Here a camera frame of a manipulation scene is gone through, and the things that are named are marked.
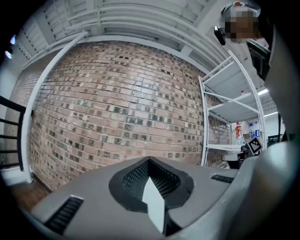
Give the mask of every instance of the white shelf board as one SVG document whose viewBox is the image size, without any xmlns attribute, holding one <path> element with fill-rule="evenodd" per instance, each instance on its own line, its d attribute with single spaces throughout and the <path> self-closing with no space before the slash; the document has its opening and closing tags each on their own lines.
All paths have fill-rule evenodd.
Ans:
<svg viewBox="0 0 300 240">
<path fill-rule="evenodd" d="M 254 95 L 247 93 L 235 98 L 234 100 L 246 104 L 257 110 Z M 224 120 L 234 123 L 244 120 L 257 118 L 257 113 L 241 106 L 237 103 L 227 101 L 225 103 L 208 108 L 210 113 L 220 116 Z"/>
<path fill-rule="evenodd" d="M 250 92 L 247 80 L 235 61 L 213 75 L 204 85 L 228 98 L 238 97 L 241 91 Z"/>
<path fill-rule="evenodd" d="M 225 151 L 240 151 L 241 145 L 208 144 L 207 148 L 225 150 Z"/>
</svg>

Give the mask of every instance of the shelving unit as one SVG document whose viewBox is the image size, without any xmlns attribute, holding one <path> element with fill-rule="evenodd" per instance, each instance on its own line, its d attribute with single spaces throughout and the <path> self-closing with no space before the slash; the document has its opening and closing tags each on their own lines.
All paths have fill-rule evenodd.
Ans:
<svg viewBox="0 0 300 240">
<path fill-rule="evenodd" d="M 208 149 L 240 150 L 239 145 L 209 144 L 209 116 L 230 124 L 230 126 L 232 123 L 258 118 L 262 131 L 262 148 L 264 150 L 267 147 L 263 108 L 256 88 L 237 57 L 231 51 L 229 54 L 229 58 L 204 78 L 199 77 L 204 115 L 202 166 L 206 165 Z M 221 103 L 208 107 L 207 96 L 209 95 L 217 97 Z"/>
</svg>

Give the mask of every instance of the brick wall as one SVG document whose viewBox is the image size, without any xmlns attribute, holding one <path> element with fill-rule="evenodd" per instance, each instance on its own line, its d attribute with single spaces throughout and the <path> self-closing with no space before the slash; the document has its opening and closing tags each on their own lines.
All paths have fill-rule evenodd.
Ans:
<svg viewBox="0 0 300 240">
<path fill-rule="evenodd" d="M 22 105 L 51 57 L 29 66 L 11 100 Z M 201 161 L 203 109 L 191 64 L 166 52 L 124 42 L 75 46 L 44 82 L 32 121 L 34 172 L 57 189 L 79 174 L 139 156 Z M 210 104 L 217 100 L 210 98 Z M 15 117 L 7 113 L 7 119 Z M 14 130 L 6 126 L 5 131 Z M 213 142 L 229 141 L 229 128 L 210 119 Z M 211 166 L 224 166 L 218 152 Z"/>
</svg>

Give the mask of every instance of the black railing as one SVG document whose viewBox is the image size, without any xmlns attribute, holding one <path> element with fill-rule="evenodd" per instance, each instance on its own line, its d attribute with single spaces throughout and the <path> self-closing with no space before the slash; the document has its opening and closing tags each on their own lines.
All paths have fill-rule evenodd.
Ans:
<svg viewBox="0 0 300 240">
<path fill-rule="evenodd" d="M 8 121 L 8 120 L 0 118 L 0 122 L 7 123 L 10 125 L 15 125 L 18 127 L 17 136 L 0 135 L 0 138 L 17 140 L 17 150 L 0 150 L 0 153 L 17 153 L 18 154 L 18 163 L 1 164 L 0 168 L 3 169 L 3 168 L 13 167 L 13 166 L 20 166 L 21 171 L 23 171 L 24 168 L 23 168 L 22 151 L 21 151 L 21 134 L 22 134 L 23 117 L 25 114 L 26 107 L 21 106 L 17 103 L 14 103 L 2 96 L 0 96 L 0 105 L 3 105 L 5 107 L 8 107 L 10 109 L 20 112 L 18 122 L 12 122 L 12 121 Z"/>
</svg>

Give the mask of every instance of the wooden floor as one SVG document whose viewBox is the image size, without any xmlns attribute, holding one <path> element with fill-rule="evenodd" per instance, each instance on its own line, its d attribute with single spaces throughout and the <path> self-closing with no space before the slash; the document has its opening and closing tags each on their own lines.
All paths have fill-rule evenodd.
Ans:
<svg viewBox="0 0 300 240">
<path fill-rule="evenodd" d="M 20 208 L 30 212 L 33 207 L 51 192 L 37 180 L 20 183 L 10 187 Z"/>
</svg>

